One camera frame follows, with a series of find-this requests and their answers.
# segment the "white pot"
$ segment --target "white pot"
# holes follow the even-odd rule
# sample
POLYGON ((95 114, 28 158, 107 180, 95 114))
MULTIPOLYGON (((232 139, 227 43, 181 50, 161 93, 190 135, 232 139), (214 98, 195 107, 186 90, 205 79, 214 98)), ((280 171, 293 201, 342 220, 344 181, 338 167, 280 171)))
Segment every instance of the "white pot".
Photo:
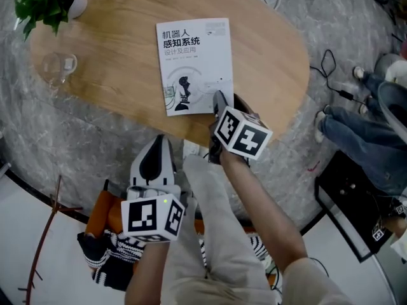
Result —
POLYGON ((74 0, 68 11, 68 19, 74 19, 82 15, 88 5, 88 0, 74 0))

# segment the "wooden table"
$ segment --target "wooden table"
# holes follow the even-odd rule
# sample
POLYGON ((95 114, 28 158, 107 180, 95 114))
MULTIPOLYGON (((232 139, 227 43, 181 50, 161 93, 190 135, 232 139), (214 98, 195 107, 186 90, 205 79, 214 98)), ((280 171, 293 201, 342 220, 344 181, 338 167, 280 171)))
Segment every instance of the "wooden table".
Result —
POLYGON ((214 116, 167 117, 155 25, 194 18, 230 19, 235 93, 273 130, 286 130, 308 86, 307 50, 296 29, 260 0, 88 0, 78 19, 32 32, 37 70, 51 52, 73 53, 78 68, 64 88, 139 123, 209 143, 214 116))

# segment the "glass cup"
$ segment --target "glass cup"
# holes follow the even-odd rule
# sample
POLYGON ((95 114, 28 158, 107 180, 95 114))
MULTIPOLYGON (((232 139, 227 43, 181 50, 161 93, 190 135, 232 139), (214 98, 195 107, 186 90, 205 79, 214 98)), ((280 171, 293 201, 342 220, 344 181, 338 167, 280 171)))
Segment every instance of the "glass cup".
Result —
POLYGON ((50 53, 41 64, 41 76, 50 87, 60 87, 78 65, 78 59, 73 54, 50 53))

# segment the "black and white cloth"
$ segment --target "black and white cloth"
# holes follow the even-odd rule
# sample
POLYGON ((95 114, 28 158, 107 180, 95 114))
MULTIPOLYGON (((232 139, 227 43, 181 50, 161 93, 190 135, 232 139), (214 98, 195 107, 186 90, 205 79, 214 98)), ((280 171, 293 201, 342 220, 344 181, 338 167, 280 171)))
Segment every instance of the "black and white cloth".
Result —
MULTIPOLYGON (((247 235, 257 258, 263 259, 267 250, 260 237, 251 233, 247 235)), ((100 238, 94 238, 84 233, 78 234, 78 242, 82 248, 85 260, 91 268, 95 268, 93 280, 99 285, 126 291, 133 275, 133 263, 139 261, 145 243, 134 237, 114 234, 106 229, 100 238)), ((206 265, 205 243, 199 236, 203 263, 206 265)))

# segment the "khaki pants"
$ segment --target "khaki pants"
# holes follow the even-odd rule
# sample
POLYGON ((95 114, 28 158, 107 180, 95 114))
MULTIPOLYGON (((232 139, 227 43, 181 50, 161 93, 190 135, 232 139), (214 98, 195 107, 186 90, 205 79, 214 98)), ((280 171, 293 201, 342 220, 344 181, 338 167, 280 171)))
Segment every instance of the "khaki pants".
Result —
POLYGON ((205 278, 207 270, 211 279, 222 281, 231 288, 270 290, 265 269, 230 208, 226 190, 214 166, 195 155, 185 159, 184 171, 194 198, 188 198, 178 240, 170 245, 162 300, 173 299, 170 289, 177 280, 205 278), (205 224, 207 270, 194 227, 197 202, 205 224))

